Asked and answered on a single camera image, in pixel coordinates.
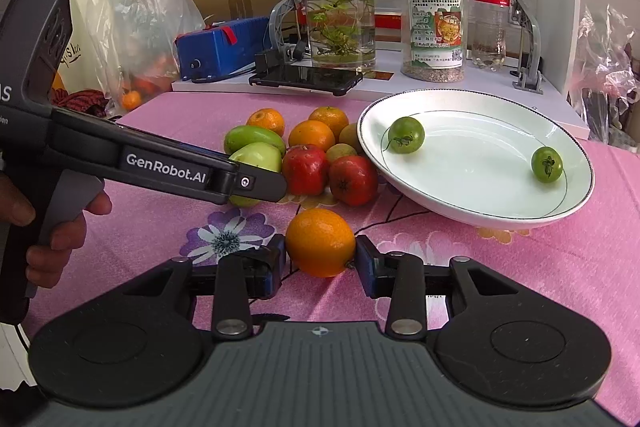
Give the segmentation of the person left hand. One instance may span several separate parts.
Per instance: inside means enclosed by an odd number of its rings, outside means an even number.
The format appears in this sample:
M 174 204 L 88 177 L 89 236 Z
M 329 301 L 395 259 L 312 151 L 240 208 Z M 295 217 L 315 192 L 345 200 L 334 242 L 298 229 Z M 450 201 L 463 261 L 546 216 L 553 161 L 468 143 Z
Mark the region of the person left hand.
M 14 227 L 28 227 L 39 218 L 39 213 L 30 197 L 15 185 L 15 181 L 14 172 L 1 173 L 1 222 Z M 54 287 L 68 265 L 72 251 L 85 244 L 85 211 L 95 216 L 106 216 L 112 208 L 110 196 L 101 188 L 83 210 L 74 214 L 73 220 L 58 222 L 45 241 L 30 245 L 25 253 L 26 279 L 38 287 Z

